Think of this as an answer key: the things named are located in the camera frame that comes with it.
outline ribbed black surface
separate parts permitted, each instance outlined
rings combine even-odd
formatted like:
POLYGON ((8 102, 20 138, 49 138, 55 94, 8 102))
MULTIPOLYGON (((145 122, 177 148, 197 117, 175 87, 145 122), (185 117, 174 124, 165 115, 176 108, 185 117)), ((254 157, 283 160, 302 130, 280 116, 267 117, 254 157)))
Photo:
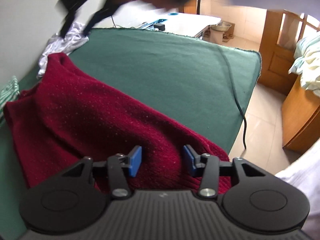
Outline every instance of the ribbed black surface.
POLYGON ((91 227, 64 236, 28 231, 23 240, 303 240, 300 231, 281 236, 247 232, 226 219, 218 205, 201 201, 190 191, 136 191, 125 201, 113 201, 91 227))

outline white cloth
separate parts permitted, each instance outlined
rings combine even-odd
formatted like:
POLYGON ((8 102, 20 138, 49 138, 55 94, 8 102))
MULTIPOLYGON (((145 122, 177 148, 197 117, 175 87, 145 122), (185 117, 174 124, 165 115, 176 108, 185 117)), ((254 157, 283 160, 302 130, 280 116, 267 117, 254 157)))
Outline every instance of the white cloth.
POLYGON ((314 240, 320 240, 320 139, 276 176, 308 197, 310 213, 302 230, 314 240))
POLYGON ((38 77, 42 77, 45 73, 48 63, 48 55, 52 53, 64 52, 69 55, 75 49, 84 45, 89 38, 82 35, 84 24, 74 22, 70 27, 65 38, 61 38, 58 33, 54 34, 47 42, 40 59, 38 77))
POLYGON ((320 32, 301 39, 294 53, 290 73, 301 75, 300 85, 320 97, 320 32))

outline green bed sheet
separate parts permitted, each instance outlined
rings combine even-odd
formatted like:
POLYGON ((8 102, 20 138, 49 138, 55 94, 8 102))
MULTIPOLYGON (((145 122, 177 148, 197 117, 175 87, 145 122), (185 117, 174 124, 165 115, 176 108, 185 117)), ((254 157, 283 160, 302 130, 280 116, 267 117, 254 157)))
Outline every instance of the green bed sheet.
MULTIPOLYGON (((70 55, 84 72, 207 137, 227 153, 240 129, 228 69, 216 44, 169 33, 94 29, 70 55)), ((247 109, 260 74, 260 54, 221 47, 239 103, 247 109)), ((35 67, 20 89, 36 84, 35 67)), ((0 235, 14 240, 25 227, 18 203, 26 190, 7 125, 0 127, 0 235)))

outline red knit fabric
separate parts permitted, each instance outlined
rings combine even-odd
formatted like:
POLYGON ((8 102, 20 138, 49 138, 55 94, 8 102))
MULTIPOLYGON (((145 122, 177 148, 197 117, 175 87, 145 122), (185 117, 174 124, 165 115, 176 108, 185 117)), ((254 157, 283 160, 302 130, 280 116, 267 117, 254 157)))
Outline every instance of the red knit fabric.
MULTIPOLYGON (((181 163, 183 145, 228 161, 217 145, 79 70, 63 53, 48 57, 42 81, 6 104, 5 118, 26 181, 37 185, 84 156, 106 160, 143 147, 132 188, 197 189, 181 163)), ((220 178, 220 193, 230 187, 220 178)))

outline black cable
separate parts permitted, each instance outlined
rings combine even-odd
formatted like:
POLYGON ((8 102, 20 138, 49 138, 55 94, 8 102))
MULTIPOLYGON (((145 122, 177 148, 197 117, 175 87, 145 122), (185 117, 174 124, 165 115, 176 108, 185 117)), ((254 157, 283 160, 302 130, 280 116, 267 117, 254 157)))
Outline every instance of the black cable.
POLYGON ((231 65, 230 65, 230 62, 229 60, 227 59, 226 55, 224 55, 223 51, 221 50, 220 46, 218 45, 217 46, 218 50, 220 51, 220 54, 221 56, 223 57, 224 61, 226 62, 226 65, 227 65, 227 68, 228 68, 228 72, 229 72, 229 77, 230 77, 230 81, 231 81, 231 88, 232 88, 232 93, 233 93, 233 97, 235 99, 235 102, 236 102, 236 105, 238 107, 238 110, 243 118, 243 121, 244 121, 244 130, 243 130, 243 146, 244 146, 244 149, 247 149, 247 145, 245 144, 245 133, 247 131, 247 120, 244 116, 244 113, 240 107, 240 104, 239 104, 239 101, 238 101, 238 97, 237 97, 237 94, 236 94, 236 89, 235 89, 235 82, 234 82, 234 79, 233 79, 233 76, 232 76, 232 72, 231 72, 231 65))
POLYGON ((115 21, 113 20, 113 15, 111 15, 111 20, 112 20, 112 22, 113 22, 113 26, 116 28, 117 25, 115 24, 115 21))

